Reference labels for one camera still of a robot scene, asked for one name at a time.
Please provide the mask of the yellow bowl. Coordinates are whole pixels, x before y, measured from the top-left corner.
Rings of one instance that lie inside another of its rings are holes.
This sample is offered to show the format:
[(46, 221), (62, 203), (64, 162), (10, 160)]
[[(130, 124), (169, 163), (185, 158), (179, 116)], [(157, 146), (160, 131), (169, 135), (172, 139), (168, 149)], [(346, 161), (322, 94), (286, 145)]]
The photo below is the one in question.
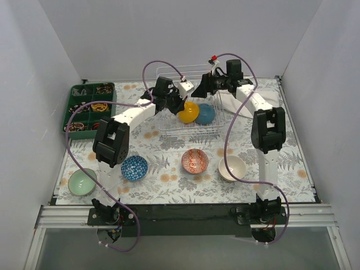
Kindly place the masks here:
[(194, 122), (199, 115), (199, 106), (191, 101), (186, 101), (184, 110), (178, 113), (181, 122), (188, 124)]

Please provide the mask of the solid blue bowl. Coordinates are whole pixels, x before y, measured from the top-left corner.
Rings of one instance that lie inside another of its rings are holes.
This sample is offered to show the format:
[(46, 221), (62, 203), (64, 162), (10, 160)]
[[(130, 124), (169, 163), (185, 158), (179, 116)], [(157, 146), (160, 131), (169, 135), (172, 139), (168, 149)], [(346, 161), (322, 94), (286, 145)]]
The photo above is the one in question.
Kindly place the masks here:
[(197, 116), (195, 123), (199, 125), (208, 125), (215, 118), (215, 110), (213, 107), (206, 103), (199, 104), (199, 115)]

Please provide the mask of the white wire dish rack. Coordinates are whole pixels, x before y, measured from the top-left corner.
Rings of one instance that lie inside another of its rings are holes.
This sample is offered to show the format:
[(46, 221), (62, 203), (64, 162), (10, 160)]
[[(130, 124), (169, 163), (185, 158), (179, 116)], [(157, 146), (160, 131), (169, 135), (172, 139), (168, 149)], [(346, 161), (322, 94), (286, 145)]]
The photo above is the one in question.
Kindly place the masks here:
[[(200, 85), (202, 75), (211, 69), (206, 64), (175, 67), (185, 76), (187, 82), (193, 84), (194, 89)], [(170, 66), (158, 67), (156, 75), (173, 80), (175, 87), (178, 87), (180, 83), (179, 74)], [(160, 119), (161, 135), (171, 139), (217, 136), (226, 123), (219, 91), (214, 95), (207, 93), (206, 98), (191, 97), (189, 94), (185, 100), (184, 109), (177, 115), (168, 109), (164, 109), (157, 115)]]

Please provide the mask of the orange patterned bowl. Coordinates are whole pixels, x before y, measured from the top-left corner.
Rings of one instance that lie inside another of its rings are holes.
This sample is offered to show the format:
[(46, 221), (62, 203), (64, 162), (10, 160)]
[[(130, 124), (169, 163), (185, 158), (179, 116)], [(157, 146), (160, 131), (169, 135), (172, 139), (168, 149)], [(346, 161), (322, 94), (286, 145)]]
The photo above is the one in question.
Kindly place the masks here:
[(203, 150), (193, 148), (182, 155), (181, 164), (188, 173), (200, 174), (207, 170), (209, 158)]

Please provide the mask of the blue triangle patterned bowl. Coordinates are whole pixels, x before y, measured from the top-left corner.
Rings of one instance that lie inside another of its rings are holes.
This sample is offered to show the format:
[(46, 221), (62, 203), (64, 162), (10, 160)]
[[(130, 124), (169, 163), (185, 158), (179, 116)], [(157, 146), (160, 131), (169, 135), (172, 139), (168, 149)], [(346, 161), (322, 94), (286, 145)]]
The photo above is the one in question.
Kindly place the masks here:
[(137, 182), (145, 177), (149, 165), (145, 158), (141, 156), (130, 156), (124, 160), (121, 165), (122, 176), (130, 181)]

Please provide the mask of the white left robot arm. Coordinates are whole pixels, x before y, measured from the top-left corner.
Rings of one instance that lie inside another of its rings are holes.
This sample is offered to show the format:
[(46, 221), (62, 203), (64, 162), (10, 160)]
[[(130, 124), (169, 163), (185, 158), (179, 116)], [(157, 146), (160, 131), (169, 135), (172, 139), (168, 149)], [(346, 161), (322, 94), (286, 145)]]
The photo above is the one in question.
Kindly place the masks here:
[(127, 158), (130, 132), (164, 109), (174, 115), (184, 110), (187, 96), (193, 89), (194, 85), (185, 78), (174, 85), (171, 79), (160, 76), (155, 86), (146, 90), (133, 107), (112, 118), (104, 117), (100, 120), (93, 152), (100, 169), (98, 182), (107, 198), (93, 199), (92, 204), (99, 218), (106, 224), (113, 225), (120, 218), (120, 212), (115, 206), (118, 201), (115, 191), (118, 181), (116, 166)]

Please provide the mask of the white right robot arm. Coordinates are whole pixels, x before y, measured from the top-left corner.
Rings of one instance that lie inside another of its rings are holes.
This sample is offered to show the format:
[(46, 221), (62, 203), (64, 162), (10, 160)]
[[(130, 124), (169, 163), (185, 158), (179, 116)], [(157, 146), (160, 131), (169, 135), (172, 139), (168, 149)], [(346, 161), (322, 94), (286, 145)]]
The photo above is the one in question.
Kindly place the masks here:
[(237, 109), (246, 108), (253, 117), (251, 142), (258, 154), (259, 180), (255, 202), (236, 209), (236, 215), (244, 223), (256, 220), (267, 223), (282, 213), (283, 192), (278, 187), (278, 156), (286, 141), (285, 111), (274, 107), (257, 93), (257, 78), (246, 79), (242, 71), (245, 60), (227, 60), (226, 71), (219, 67), (217, 56), (208, 59), (211, 71), (203, 74), (192, 96), (204, 98), (226, 90), (240, 101)]

